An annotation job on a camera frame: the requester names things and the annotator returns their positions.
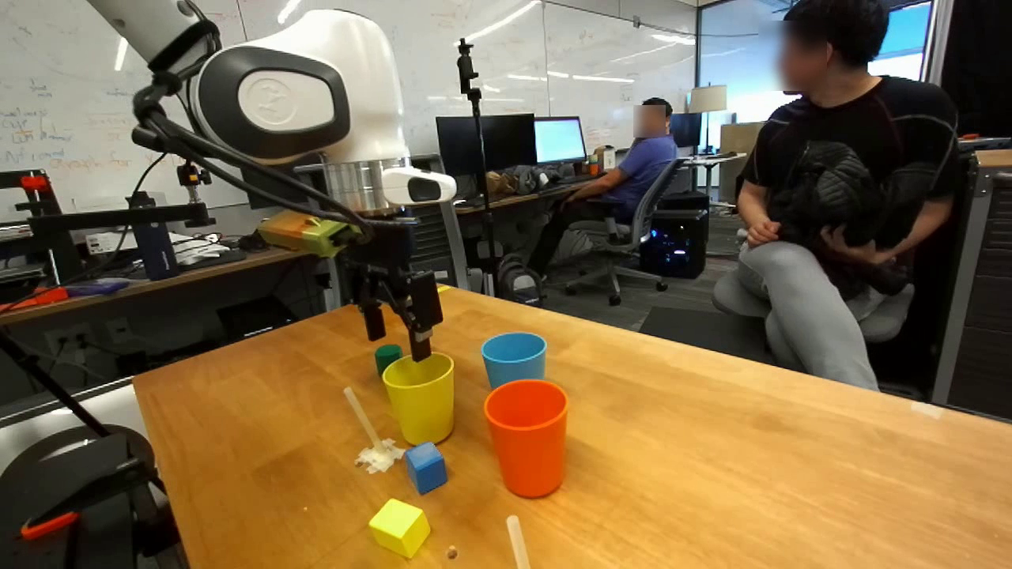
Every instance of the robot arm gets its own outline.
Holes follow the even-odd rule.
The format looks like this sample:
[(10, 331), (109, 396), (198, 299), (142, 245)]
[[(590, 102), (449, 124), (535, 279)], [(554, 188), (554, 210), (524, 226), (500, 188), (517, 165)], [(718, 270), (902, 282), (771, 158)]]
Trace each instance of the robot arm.
[[(184, 154), (222, 180), (279, 206), (341, 220), (335, 241), (356, 272), (350, 298), (369, 337), (383, 334), (380, 299), (403, 318), (414, 360), (430, 354), (443, 318), (433, 276), (411, 276), (411, 217), (400, 206), (445, 203), (454, 180), (408, 165), (400, 89), (383, 28), (369, 18), (309, 10), (293, 24), (222, 47), (217, 28), (189, 0), (87, 0), (149, 62), (150, 86), (134, 102), (134, 141)], [(160, 98), (179, 95), (193, 129)], [(304, 186), (270, 165), (320, 154), (330, 188)], [(227, 168), (259, 169), (316, 200), (275, 200)]]

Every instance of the white wall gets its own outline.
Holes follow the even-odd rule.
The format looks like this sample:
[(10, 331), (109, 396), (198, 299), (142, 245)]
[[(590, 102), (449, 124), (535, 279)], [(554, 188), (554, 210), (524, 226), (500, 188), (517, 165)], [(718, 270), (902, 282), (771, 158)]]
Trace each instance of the white wall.
[[(275, 30), (286, 0), (195, 4), (222, 24), (223, 44), (234, 44)], [(411, 154), (435, 154), (433, 116), (469, 113), (454, 40), (508, 18), (527, 0), (300, 0), (293, 17), (313, 6), (350, 10), (385, 28)], [(692, 23), (692, 10), (671, 0), (537, 4), (474, 40), (482, 113), (581, 113), (589, 145), (626, 145), (643, 98), (664, 95), (675, 104), (692, 86), (692, 44), (653, 37), (692, 37)], [(0, 169), (51, 169), (67, 213), (122, 206), (154, 158), (128, 141), (128, 98), (149, 86), (146, 62), (128, 51), (122, 68), (112, 68), (120, 37), (86, 0), (4, 0), (0, 37)], [(166, 158), (150, 169), (146, 188), (157, 203), (186, 200), (175, 180), (176, 165)], [(18, 217), (18, 200), (0, 194), (0, 220)], [(244, 203), (244, 194), (213, 182), (203, 200), (227, 206)]]

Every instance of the black chair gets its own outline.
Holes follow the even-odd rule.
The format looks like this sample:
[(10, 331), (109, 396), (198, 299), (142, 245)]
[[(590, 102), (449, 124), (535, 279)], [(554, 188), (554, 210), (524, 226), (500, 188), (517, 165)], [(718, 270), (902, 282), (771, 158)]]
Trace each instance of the black chair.
[(613, 226), (616, 223), (613, 217), (605, 220), (605, 223), (610, 223), (607, 233), (610, 238), (620, 233), (620, 238), (610, 241), (610, 242), (594, 245), (590, 252), (605, 252), (605, 256), (610, 256), (610, 261), (594, 270), (594, 272), (589, 272), (589, 276), (578, 276), (578, 279), (565, 282), (565, 295), (581, 288), (581, 283), (590, 283), (590, 282), (607, 282), (607, 304), (616, 306), (623, 299), (620, 279), (651, 282), (659, 290), (667, 290), (667, 282), (661, 276), (634, 270), (631, 259), (640, 252), (643, 238), (651, 231), (651, 215), (653, 215), (659, 203), (664, 200), (667, 188), (675, 186), (675, 169), (681, 168), (684, 168), (684, 160), (671, 160), (661, 169), (661, 178), (640, 200), (640, 206), (631, 213), (631, 223)]

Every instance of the orange cup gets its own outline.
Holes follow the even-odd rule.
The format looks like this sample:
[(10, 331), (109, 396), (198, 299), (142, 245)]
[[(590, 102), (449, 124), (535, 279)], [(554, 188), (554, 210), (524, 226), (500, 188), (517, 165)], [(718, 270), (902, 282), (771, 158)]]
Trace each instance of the orange cup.
[(565, 473), (568, 398), (543, 380), (513, 380), (482, 396), (501, 485), (514, 497), (550, 497)]

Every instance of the person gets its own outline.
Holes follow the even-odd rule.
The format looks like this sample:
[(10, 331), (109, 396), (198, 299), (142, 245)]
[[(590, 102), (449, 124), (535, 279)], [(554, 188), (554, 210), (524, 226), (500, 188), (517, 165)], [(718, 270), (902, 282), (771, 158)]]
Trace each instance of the person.
[(630, 220), (646, 188), (673, 158), (671, 104), (664, 98), (646, 98), (640, 104), (640, 134), (630, 154), (616, 168), (605, 169), (605, 178), (573, 182), (573, 194), (556, 203), (556, 213), (543, 223), (527, 266), (543, 276), (573, 220)]
[(714, 299), (764, 317), (771, 351), (805, 372), (878, 388), (865, 337), (902, 328), (915, 249), (947, 220), (955, 106), (937, 86), (865, 68), (885, 0), (800, 0), (788, 17), (826, 18), (829, 44), (805, 47), (826, 67), (758, 134), (735, 194), (745, 242)]

